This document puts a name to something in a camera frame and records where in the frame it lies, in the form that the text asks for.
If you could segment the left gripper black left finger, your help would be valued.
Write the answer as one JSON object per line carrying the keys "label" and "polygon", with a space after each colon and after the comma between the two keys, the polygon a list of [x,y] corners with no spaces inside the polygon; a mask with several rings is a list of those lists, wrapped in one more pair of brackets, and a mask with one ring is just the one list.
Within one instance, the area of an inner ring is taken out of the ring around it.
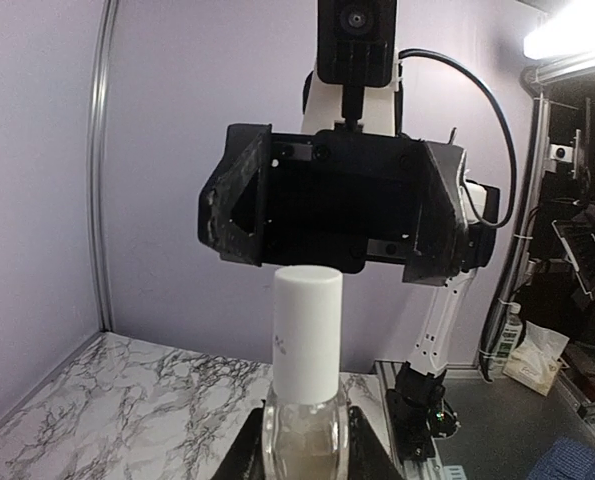
{"label": "left gripper black left finger", "polygon": [[254,408],[248,415],[212,480],[264,480],[262,458],[263,409]]}

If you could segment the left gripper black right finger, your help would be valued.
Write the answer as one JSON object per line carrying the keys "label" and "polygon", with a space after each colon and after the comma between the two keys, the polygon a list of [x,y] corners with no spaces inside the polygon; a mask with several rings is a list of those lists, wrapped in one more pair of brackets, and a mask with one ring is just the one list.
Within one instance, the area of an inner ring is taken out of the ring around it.
{"label": "left gripper black right finger", "polygon": [[385,448],[358,406],[349,409],[349,480],[401,480]]}

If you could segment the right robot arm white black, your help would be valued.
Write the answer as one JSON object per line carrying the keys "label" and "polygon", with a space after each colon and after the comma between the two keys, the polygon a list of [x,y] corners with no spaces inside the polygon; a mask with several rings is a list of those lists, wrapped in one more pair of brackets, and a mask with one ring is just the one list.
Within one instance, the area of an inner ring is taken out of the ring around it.
{"label": "right robot arm white black", "polygon": [[297,134],[237,123],[199,196],[198,237],[224,261],[317,265],[346,274],[399,265],[429,285],[412,353],[386,392],[401,460],[426,460],[458,427],[444,413],[447,346],[457,312],[494,248],[496,188],[466,180],[465,151],[401,129],[403,87],[307,78]]}

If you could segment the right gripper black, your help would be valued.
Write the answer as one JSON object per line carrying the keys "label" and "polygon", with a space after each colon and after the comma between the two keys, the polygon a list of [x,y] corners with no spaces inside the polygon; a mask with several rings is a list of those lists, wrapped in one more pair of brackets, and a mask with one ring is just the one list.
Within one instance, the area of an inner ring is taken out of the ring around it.
{"label": "right gripper black", "polygon": [[[198,240],[248,265],[354,274],[368,261],[407,259],[403,282],[442,286],[468,251],[465,163],[459,146],[406,136],[322,130],[276,134],[272,146],[269,124],[232,124],[199,194]],[[257,188],[246,230],[232,213],[250,183]]]}

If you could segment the clear nail polish bottle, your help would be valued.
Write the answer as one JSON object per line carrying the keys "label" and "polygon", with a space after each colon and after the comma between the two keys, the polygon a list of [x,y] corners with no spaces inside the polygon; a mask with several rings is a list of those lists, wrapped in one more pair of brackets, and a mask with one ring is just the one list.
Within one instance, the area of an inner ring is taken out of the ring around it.
{"label": "clear nail polish bottle", "polygon": [[261,453],[267,479],[340,479],[349,476],[349,403],[343,389],[317,404],[278,398],[263,409]]}

